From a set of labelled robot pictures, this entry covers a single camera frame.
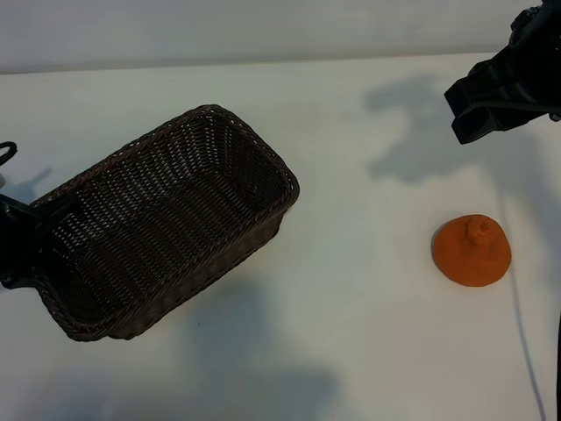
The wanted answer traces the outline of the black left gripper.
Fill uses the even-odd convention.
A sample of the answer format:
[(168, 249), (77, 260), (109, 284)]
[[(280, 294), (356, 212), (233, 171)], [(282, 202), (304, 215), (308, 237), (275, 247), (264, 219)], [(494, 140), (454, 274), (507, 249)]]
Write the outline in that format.
[(78, 208), (73, 195), (39, 206), (1, 195), (1, 285), (5, 289), (37, 287), (31, 267), (39, 250), (39, 226), (56, 225)]

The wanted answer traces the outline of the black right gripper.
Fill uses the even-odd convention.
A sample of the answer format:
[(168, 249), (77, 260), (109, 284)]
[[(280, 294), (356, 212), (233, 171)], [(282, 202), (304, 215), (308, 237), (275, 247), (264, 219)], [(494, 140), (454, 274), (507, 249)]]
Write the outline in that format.
[[(468, 76), (444, 93), (460, 145), (490, 132), (505, 132), (548, 115), (560, 120), (560, 44), (537, 43), (513, 53), (503, 48), (492, 59), (478, 62)], [(518, 109), (501, 108), (518, 103)]]

